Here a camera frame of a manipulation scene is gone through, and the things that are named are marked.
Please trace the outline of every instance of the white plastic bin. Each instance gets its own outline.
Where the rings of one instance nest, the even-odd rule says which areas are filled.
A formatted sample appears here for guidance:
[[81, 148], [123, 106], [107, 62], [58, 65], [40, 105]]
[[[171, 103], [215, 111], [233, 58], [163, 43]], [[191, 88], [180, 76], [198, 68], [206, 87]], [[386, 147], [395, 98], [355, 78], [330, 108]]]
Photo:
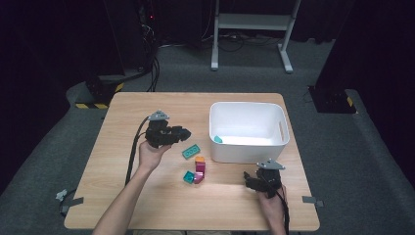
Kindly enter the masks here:
[[281, 107], [252, 102], [214, 103], [209, 136], [214, 161], [238, 164], [277, 160], [290, 140]]

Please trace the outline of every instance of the metal stand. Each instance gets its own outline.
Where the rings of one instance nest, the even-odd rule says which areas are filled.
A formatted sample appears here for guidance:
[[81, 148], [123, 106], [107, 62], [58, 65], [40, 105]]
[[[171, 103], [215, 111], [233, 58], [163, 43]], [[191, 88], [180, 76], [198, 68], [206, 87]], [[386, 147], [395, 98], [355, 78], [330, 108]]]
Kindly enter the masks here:
[[219, 14], [219, 0], [216, 1], [214, 17], [213, 47], [211, 52], [211, 69], [217, 71], [219, 68], [218, 32], [220, 28], [240, 29], [264, 29], [286, 31], [282, 44], [278, 44], [278, 52], [281, 55], [284, 69], [287, 73], [293, 72], [290, 59], [287, 54], [287, 45], [290, 41], [291, 32], [296, 22], [301, 0], [296, 0], [292, 13], [288, 16], [271, 15], [247, 15], [247, 14]]

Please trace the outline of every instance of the human arm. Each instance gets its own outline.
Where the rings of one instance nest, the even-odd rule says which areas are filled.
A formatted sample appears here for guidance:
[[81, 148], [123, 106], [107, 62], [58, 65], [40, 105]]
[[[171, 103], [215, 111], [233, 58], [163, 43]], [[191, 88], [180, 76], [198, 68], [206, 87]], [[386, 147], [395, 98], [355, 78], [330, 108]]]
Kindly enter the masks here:
[[[277, 192], [287, 203], [286, 187], [283, 185]], [[281, 199], [277, 195], [268, 199], [266, 192], [256, 193], [258, 194], [259, 204], [265, 215], [271, 234], [286, 235], [286, 230], [284, 228], [284, 207]]]
[[150, 146], [147, 141], [140, 144], [137, 170], [104, 212], [92, 234], [118, 235], [125, 233], [147, 179], [161, 162], [164, 152], [170, 148], [171, 145], [166, 145], [156, 149]]

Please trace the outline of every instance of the dark background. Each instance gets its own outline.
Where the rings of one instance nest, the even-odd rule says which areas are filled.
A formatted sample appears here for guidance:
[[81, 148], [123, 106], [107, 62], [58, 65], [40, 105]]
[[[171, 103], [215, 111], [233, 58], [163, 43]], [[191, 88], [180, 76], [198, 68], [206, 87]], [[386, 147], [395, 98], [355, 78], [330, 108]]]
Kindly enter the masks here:
[[[160, 43], [174, 40], [198, 48], [206, 28], [206, 35], [212, 35], [210, 4], [214, 1], [208, 0], [94, 0], [89, 5], [83, 1], [2, 2], [2, 192], [37, 143], [68, 110], [68, 88], [97, 75], [119, 74], [146, 63], [134, 6], [151, 7]], [[235, 2], [221, 1], [221, 9], [274, 14], [290, 12], [292, 6], [288, 0]], [[329, 75], [320, 77], [322, 84], [359, 92], [393, 157], [413, 183], [414, 7], [409, 0], [353, 3], [302, 1], [292, 39], [315, 38], [317, 43], [338, 39], [323, 68]]]

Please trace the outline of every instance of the gray carpet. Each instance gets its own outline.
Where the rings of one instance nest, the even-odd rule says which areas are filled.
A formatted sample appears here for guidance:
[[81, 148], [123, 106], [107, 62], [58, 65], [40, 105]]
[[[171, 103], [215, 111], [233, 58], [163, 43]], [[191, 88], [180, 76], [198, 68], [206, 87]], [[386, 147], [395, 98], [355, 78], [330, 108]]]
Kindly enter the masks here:
[[[231, 50], [237, 45], [221, 46]], [[325, 203], [317, 209], [320, 229], [301, 234], [413, 234], [414, 189], [357, 92], [347, 91], [358, 110], [355, 115], [318, 114], [310, 102], [306, 86], [315, 83], [331, 47], [290, 42], [293, 74], [284, 72], [275, 44], [219, 51], [218, 71], [209, 69], [209, 49], [160, 48], [157, 91], [281, 93], [311, 192]], [[81, 86], [68, 91], [72, 104]], [[149, 86], [148, 74], [125, 82], [122, 91], [146, 91]], [[65, 229], [55, 197], [63, 189], [76, 188], [106, 112], [72, 106], [51, 129], [0, 198], [0, 234], [91, 233]]]

